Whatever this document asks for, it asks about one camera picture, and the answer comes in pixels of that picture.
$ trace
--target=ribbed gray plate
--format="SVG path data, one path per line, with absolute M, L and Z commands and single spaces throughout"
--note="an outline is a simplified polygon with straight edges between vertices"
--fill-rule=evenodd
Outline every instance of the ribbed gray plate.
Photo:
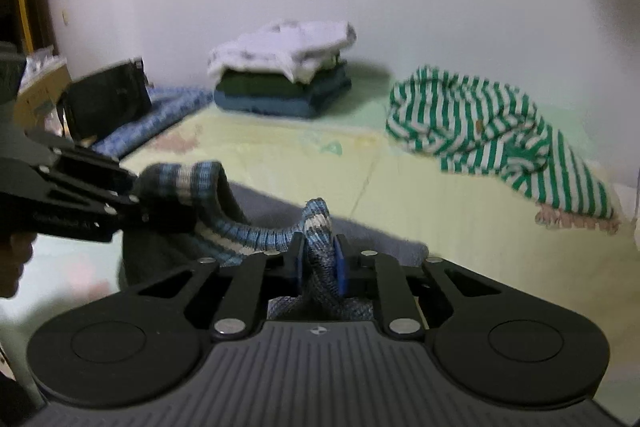
M 460 391 L 418 343 L 372 323 L 267 322 L 255 337 L 218 344 L 187 384 L 121 410 L 49 405 L 29 427 L 614 427 L 594 403 L 502 409 Z

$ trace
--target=dark green folded cloth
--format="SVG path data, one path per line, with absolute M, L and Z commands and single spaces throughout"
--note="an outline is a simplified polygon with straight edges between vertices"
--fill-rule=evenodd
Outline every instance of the dark green folded cloth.
M 305 98 L 310 91 L 325 82 L 332 81 L 339 64 L 330 70 L 316 73 L 310 84 L 291 82 L 286 76 L 278 73 L 253 73 L 251 71 L 227 70 L 216 86 L 225 96 L 273 96 L 276 98 Z

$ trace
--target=black bag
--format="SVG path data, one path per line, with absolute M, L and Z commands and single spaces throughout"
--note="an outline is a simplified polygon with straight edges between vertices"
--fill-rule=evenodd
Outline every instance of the black bag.
M 58 102 L 74 141 L 101 140 L 151 110 L 141 58 L 97 71 L 69 84 Z
M 15 100 L 26 65 L 27 59 L 12 44 L 0 42 L 0 105 Z

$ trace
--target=blue knit blanket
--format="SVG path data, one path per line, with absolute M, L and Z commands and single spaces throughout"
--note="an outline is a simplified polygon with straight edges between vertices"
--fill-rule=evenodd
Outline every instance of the blue knit blanket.
M 123 158 L 185 116 L 213 101 L 213 91 L 195 87 L 150 87 L 151 111 L 96 142 L 95 152 Z
M 309 201 L 297 223 L 274 230 L 249 224 L 219 162 L 151 165 L 136 183 L 142 201 L 161 198 L 196 208 L 198 221 L 191 236 L 192 248 L 215 258 L 223 266 L 238 265 L 245 256 L 256 252 L 285 251 L 293 234 L 303 233 L 306 238 L 303 262 L 309 276 L 302 294 L 271 299 L 269 318 L 299 314 L 313 306 L 319 306 L 332 320 L 373 318 L 371 301 L 340 296 L 332 224 L 324 200 Z

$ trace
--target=green striped shirt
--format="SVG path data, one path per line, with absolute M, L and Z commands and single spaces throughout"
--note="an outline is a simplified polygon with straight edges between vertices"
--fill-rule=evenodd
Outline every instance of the green striped shirt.
M 559 210 L 613 216 L 604 184 L 509 84 L 425 66 L 394 86 L 386 130 L 409 150 L 440 158 L 442 170 L 498 174 Z

